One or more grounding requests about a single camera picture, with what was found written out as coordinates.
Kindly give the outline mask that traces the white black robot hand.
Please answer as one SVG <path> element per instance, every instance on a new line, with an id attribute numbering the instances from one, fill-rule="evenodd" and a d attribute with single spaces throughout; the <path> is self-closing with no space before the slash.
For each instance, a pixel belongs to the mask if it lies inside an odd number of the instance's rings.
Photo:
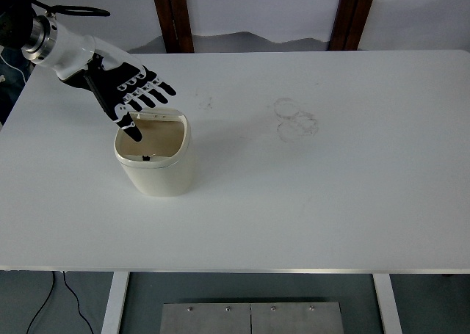
<path id="1" fill-rule="evenodd" d="M 42 46 L 24 50 L 59 80 L 93 93 L 108 118 L 135 142 L 142 140 L 131 114 L 167 104 L 176 91 L 130 53 L 90 35 L 76 35 L 52 18 Z"/>

